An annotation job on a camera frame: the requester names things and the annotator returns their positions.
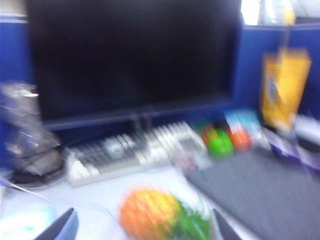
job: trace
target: colorful toy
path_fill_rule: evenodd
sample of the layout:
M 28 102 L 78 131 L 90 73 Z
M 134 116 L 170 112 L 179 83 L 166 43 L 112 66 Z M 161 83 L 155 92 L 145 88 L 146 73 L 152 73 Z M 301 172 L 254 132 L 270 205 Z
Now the colorful toy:
M 136 189 L 120 209 L 120 225 L 140 240 L 210 240 L 210 220 L 172 194 L 156 189 Z
M 230 156 L 234 153 L 234 147 L 230 141 L 228 134 L 217 128 L 215 130 L 216 137 L 212 137 L 208 143 L 208 150 L 214 156 Z
M 201 126 L 198 129 L 198 131 L 199 131 L 201 138 L 206 146 L 208 145 L 210 139 L 217 137 L 216 130 L 210 122 L 207 122 L 205 125 Z
M 250 148 L 251 140 L 243 126 L 230 127 L 228 135 L 236 151 L 247 151 Z

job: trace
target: desk surface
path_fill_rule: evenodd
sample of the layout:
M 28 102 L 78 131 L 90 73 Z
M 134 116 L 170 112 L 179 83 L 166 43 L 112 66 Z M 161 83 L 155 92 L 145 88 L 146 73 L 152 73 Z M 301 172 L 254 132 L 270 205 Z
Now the desk surface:
M 0 217 L 12 216 L 47 205 L 53 207 L 56 211 L 56 216 L 59 216 L 68 208 L 74 207 L 79 216 L 77 240 L 127 240 L 128 238 L 118 227 L 115 220 L 108 215 L 107 210 L 117 218 L 120 203 L 123 201 L 126 192 L 134 186 L 148 186 L 168 190 L 179 199 L 190 204 L 190 206 L 199 205 L 197 190 L 189 185 L 184 176 L 178 174 L 173 167 L 166 166 L 78 187 L 71 187 L 66 181 L 62 181 L 57 185 L 34 191 L 52 202 L 63 204 L 51 204 L 37 196 L 14 189 L 7 189 L 4 195 L 2 194 Z M 208 200 L 207 203 L 210 207 L 222 211 L 214 202 Z M 105 211 L 92 210 L 96 206 L 99 208 L 103 206 Z M 242 239 L 255 239 L 254 236 L 250 235 L 250 231 L 244 229 L 232 217 L 225 212 L 222 214 Z

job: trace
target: yellow box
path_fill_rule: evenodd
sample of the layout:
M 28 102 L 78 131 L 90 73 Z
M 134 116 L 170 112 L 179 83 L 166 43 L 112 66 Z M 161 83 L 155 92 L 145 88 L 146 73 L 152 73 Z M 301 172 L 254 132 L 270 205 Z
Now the yellow box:
M 305 49 L 282 48 L 278 55 L 264 55 L 261 111 L 267 125 L 291 130 L 310 65 Z

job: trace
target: green toy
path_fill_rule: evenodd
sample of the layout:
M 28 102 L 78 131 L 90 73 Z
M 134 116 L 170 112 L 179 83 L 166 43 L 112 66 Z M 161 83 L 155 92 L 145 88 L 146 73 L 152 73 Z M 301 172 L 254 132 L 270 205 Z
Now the green toy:
M 234 147 L 228 134 L 221 128 L 216 128 L 216 136 L 208 143 L 209 153 L 213 156 L 225 157 L 234 153 Z

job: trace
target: green leaves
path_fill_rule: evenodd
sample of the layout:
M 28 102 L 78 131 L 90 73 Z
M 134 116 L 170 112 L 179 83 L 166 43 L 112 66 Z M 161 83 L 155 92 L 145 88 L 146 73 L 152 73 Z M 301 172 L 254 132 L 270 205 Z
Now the green leaves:
M 181 205 L 178 222 L 173 228 L 178 238 L 188 240 L 211 240 L 210 220 L 204 220 L 198 211 Z

